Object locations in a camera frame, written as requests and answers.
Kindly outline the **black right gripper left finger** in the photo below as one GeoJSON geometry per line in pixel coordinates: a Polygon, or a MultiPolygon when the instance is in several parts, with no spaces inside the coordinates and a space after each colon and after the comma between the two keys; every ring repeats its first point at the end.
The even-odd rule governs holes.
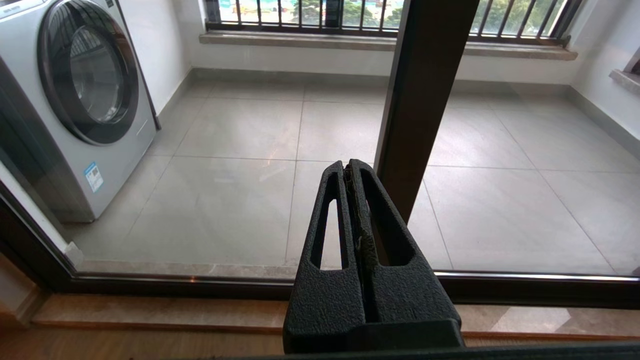
{"type": "Polygon", "coordinates": [[[362,285],[342,161],[322,173],[283,324],[286,352],[347,352],[365,324],[362,285]],[[329,206],[336,202],[341,269],[322,269],[329,206]]]}

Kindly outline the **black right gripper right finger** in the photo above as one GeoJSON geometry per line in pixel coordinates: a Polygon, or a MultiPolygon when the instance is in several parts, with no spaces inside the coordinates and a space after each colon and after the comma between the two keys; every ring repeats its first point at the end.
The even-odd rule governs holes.
{"type": "Polygon", "coordinates": [[[374,170],[349,162],[355,258],[365,323],[356,349],[461,348],[461,317],[374,170]]]}

